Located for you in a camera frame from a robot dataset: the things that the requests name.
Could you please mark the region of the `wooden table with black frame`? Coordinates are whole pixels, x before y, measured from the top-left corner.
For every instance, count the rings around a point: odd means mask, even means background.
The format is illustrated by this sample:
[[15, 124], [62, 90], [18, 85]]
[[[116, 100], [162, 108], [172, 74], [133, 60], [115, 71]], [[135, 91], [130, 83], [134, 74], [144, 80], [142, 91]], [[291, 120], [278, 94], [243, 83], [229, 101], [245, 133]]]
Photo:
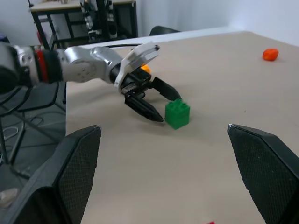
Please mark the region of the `wooden table with black frame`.
[[[108, 41], [137, 38], [136, 0], [112, 0], [112, 3], [118, 37]], [[66, 44], [95, 43], [89, 40], [79, 0], [44, 0], [30, 4], [29, 10], [38, 38], [46, 49], [62, 48]]]

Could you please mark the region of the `beige shoe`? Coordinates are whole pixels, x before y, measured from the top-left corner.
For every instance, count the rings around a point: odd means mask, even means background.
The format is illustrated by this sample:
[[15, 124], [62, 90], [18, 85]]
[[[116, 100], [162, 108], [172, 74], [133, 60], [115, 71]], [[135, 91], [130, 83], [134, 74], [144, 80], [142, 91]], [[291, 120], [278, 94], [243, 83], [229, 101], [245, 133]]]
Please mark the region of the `beige shoe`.
[[17, 198], [18, 188], [11, 188], [0, 192], [0, 208], [8, 208]]

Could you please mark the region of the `black and white robot stand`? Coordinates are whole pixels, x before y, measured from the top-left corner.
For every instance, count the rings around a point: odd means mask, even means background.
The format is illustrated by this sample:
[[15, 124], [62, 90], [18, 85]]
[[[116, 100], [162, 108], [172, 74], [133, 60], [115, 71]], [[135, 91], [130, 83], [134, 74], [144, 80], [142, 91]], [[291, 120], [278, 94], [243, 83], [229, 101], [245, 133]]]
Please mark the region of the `black and white robot stand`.
[[91, 42], [118, 37], [112, 0], [79, 0]]

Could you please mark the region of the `green building block cube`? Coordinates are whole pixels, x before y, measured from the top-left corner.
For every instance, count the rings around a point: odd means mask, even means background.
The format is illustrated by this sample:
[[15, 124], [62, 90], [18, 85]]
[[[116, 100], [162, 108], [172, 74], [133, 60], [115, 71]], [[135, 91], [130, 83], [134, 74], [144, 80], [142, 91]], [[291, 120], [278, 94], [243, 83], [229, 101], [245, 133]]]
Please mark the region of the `green building block cube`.
[[189, 124], [190, 109], [181, 99], [169, 102], [165, 106], [165, 122], [175, 130]]

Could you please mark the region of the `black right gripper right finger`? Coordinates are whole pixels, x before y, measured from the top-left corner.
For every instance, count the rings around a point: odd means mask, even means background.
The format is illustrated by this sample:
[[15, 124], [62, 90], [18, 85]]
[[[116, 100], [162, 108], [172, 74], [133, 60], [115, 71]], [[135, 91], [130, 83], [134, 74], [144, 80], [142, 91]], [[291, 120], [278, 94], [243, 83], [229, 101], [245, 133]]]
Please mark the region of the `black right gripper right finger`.
[[228, 125], [242, 181], [266, 224], [299, 224], [299, 157], [277, 136]]

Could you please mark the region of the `red-orange round object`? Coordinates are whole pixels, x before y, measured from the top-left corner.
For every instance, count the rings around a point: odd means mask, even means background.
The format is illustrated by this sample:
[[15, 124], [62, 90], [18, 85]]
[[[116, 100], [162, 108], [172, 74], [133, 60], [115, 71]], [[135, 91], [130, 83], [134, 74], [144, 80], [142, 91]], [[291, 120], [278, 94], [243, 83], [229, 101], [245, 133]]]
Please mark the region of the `red-orange round object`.
[[266, 61], [275, 61], [278, 58], [279, 51], [277, 49], [271, 48], [266, 49], [263, 52], [262, 58]]

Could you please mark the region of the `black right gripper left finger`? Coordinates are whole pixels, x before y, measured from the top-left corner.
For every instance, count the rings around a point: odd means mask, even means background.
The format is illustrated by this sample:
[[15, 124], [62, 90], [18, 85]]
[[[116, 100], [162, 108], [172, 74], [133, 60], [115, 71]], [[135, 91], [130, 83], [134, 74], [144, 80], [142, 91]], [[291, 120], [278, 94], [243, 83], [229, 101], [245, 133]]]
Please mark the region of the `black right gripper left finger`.
[[80, 224], [93, 186], [100, 139], [100, 126], [64, 137], [0, 224]]

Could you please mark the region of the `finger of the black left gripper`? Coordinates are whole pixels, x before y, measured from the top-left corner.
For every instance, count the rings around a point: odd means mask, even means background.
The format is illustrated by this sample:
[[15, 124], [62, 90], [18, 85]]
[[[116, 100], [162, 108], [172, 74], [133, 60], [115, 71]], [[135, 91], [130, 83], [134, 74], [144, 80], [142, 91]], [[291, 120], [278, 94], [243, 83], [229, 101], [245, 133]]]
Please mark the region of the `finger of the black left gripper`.
[[125, 104], [133, 109], [139, 115], [145, 117], [148, 120], [155, 122], [163, 122], [164, 118], [160, 113], [149, 104], [147, 101], [140, 99], [134, 95], [125, 95]]
[[168, 100], [174, 101], [176, 99], [182, 99], [175, 88], [159, 79], [158, 77], [155, 77], [151, 82], [151, 88], [157, 90], [163, 97]]

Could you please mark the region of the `black metal frame chair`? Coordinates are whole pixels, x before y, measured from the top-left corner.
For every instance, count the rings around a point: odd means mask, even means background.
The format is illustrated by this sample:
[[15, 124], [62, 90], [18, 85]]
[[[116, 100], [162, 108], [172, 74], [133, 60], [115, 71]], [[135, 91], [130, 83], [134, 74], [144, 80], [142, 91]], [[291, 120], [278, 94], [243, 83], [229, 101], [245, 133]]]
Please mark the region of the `black metal frame chair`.
[[33, 119], [25, 117], [26, 112], [36, 111], [56, 105], [59, 109], [65, 112], [65, 109], [57, 103], [57, 95], [59, 91], [59, 83], [42, 84], [36, 88], [24, 89], [15, 88], [6, 94], [0, 94], [0, 150], [6, 164], [13, 164], [17, 152], [19, 150], [18, 141], [13, 147], [10, 158], [7, 157], [7, 150], [4, 138], [4, 129], [1, 119], [7, 115], [14, 115], [22, 121], [22, 129], [20, 130], [21, 140], [25, 133], [25, 127], [29, 126], [42, 135], [49, 138], [54, 143], [58, 143], [58, 139], [44, 131], [41, 127], [33, 123]]

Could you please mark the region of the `black chair backrest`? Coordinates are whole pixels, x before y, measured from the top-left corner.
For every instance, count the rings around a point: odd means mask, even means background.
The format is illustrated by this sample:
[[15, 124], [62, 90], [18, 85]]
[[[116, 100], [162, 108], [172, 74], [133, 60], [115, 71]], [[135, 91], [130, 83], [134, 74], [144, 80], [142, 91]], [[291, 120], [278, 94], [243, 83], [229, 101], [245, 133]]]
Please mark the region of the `black chair backrest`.
[[151, 29], [149, 36], [179, 33], [180, 31], [163, 26], [155, 26]]

